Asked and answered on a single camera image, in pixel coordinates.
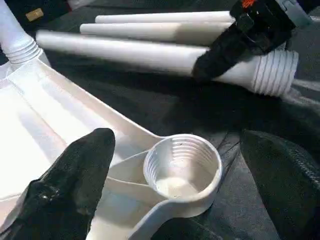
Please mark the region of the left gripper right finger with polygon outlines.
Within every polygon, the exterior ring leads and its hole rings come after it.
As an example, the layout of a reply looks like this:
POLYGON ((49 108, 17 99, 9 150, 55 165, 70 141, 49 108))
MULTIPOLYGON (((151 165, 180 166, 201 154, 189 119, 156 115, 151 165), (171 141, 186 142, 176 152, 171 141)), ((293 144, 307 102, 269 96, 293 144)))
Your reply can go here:
POLYGON ((244 130, 240 150, 262 202, 283 240, 320 238, 320 166, 299 145, 244 130))

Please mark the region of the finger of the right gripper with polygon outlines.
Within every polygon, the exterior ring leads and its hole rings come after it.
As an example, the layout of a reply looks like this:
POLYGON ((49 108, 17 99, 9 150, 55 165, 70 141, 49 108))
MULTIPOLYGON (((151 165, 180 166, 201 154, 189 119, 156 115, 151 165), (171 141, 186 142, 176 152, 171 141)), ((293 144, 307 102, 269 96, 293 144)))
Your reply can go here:
POLYGON ((248 43, 246 35, 233 23, 197 58, 192 76, 208 81, 223 75, 237 63, 252 57, 248 43))

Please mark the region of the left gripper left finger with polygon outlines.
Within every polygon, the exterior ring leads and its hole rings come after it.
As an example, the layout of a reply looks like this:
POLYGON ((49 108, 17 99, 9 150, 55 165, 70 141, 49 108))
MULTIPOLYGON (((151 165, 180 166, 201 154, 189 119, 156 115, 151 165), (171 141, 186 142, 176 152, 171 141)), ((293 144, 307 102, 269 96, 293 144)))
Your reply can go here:
POLYGON ((115 152, 115 134, 97 128, 72 142, 32 180, 0 227, 2 240, 84 240, 115 152))

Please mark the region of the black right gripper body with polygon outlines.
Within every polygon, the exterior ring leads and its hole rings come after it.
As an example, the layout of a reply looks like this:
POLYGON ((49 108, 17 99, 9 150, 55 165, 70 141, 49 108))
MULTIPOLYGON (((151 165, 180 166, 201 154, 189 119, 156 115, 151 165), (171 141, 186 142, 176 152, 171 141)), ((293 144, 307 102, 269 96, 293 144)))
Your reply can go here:
POLYGON ((240 42, 252 55, 273 51, 296 28, 275 0, 238 0, 233 6, 233 18, 240 42))

